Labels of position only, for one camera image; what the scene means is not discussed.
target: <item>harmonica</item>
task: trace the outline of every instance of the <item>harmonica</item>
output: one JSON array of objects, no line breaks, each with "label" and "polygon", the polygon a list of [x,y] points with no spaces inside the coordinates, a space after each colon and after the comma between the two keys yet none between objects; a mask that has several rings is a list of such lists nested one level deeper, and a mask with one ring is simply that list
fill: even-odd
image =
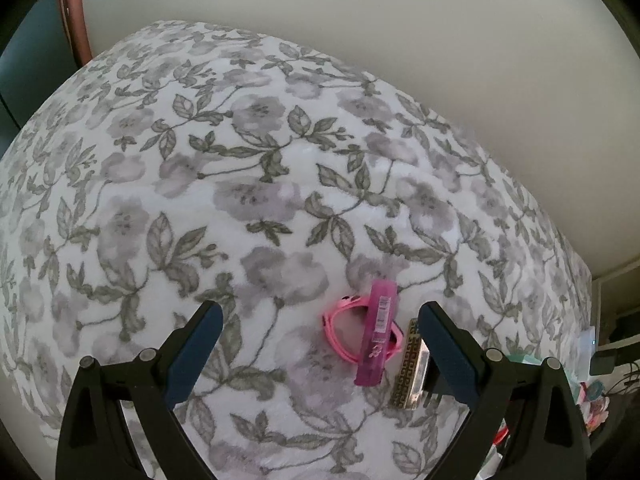
[{"label": "harmonica", "polygon": [[422,386],[429,365],[429,349],[418,331],[418,318],[409,322],[402,368],[396,375],[389,405],[402,410],[415,410],[420,404]]}]

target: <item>screw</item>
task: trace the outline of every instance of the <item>screw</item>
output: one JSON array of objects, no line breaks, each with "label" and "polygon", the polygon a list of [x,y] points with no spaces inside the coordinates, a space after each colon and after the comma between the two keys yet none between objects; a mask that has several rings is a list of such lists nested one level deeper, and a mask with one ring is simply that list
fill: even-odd
[{"label": "screw", "polygon": [[497,348],[489,348],[485,355],[489,361],[493,361],[494,363],[499,363],[502,361],[502,352],[500,352]]},{"label": "screw", "polygon": [[555,357],[550,357],[549,359],[547,359],[546,364],[552,370],[559,370],[562,367],[560,361],[558,361],[558,359],[556,359]]},{"label": "screw", "polygon": [[153,361],[156,357],[156,353],[157,352],[155,348],[145,348],[142,352],[140,352],[140,354],[138,354],[138,357],[140,357],[141,361]]},{"label": "screw", "polygon": [[93,364],[94,364],[94,358],[91,357],[90,355],[85,355],[82,359],[80,359],[80,367],[84,368],[85,370],[87,368],[91,368]]}]

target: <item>white wall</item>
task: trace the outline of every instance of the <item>white wall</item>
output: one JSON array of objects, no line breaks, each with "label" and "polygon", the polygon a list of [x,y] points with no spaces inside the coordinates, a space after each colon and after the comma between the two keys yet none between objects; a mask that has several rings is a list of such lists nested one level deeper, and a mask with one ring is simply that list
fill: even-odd
[{"label": "white wall", "polygon": [[600,0],[84,0],[95,51],[159,19],[309,44],[414,95],[548,209],[594,274],[640,253],[640,60]]},{"label": "white wall", "polygon": [[42,436],[41,420],[22,405],[0,371],[0,420],[24,458],[41,480],[54,480],[56,451]]}]

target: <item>blue gripper pad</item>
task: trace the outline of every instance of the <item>blue gripper pad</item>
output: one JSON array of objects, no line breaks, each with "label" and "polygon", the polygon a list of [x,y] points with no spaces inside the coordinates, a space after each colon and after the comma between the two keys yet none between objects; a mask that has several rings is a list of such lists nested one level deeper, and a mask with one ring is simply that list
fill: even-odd
[{"label": "blue gripper pad", "polygon": [[476,370],[449,331],[458,329],[450,320],[449,329],[441,322],[431,307],[433,303],[421,306],[418,313],[418,331],[453,396],[458,402],[473,409],[479,397]]},{"label": "blue gripper pad", "polygon": [[170,410],[189,397],[220,338],[222,326],[222,308],[212,304],[168,368],[164,403]]}]

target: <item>bed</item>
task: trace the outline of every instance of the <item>bed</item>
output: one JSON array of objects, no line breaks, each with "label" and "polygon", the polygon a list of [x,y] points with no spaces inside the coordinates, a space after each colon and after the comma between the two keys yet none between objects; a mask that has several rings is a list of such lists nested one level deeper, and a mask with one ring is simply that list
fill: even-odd
[{"label": "bed", "polygon": [[399,359],[357,388],[322,333],[376,277],[401,327],[436,300],[485,348],[575,371],[591,277],[546,212],[468,132],[311,47],[153,23],[0,161],[2,371],[52,446],[83,355],[131,359],[214,300],[225,330],[176,415],[219,478],[423,476],[466,408],[390,408]]}]

